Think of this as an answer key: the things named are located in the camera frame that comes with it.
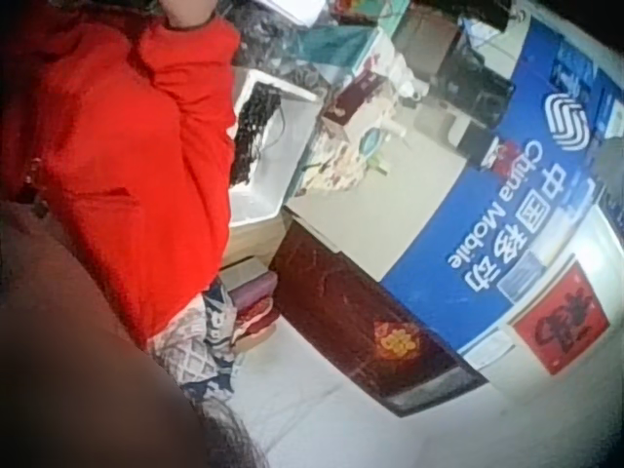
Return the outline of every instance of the china mobile logo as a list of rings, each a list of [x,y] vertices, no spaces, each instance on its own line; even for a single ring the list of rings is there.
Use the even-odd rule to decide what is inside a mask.
[[[564,151],[587,148],[590,139],[587,114],[573,97],[563,93],[549,95],[544,111],[550,133]]]

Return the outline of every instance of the red sleeve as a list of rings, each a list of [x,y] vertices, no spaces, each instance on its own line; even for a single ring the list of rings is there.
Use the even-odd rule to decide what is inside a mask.
[[[223,19],[192,31],[154,23],[140,43],[153,85],[179,107],[180,143],[189,183],[199,191],[208,218],[219,223],[225,221],[224,216],[228,221],[230,217],[227,190],[234,143],[227,129],[236,122],[231,61],[239,43],[236,29]]]

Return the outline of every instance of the hand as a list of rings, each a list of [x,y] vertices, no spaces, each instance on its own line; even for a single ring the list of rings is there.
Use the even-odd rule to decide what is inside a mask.
[[[171,27],[186,29],[208,21],[217,0],[160,0]]]

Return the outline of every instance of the black keyboard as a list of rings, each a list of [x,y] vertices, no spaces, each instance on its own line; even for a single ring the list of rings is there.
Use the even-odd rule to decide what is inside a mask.
[[[277,88],[263,83],[255,84],[252,96],[243,106],[238,118],[230,186],[249,183],[252,163],[260,158],[260,146],[267,124],[281,104],[282,97]]]

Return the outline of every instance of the dark wooden panel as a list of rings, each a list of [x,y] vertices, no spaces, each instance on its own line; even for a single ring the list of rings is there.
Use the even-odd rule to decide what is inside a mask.
[[[375,323],[409,324],[413,317],[378,283],[294,223],[271,268],[280,276],[276,307],[338,369],[379,400],[457,366],[425,332],[418,356],[382,359]]]

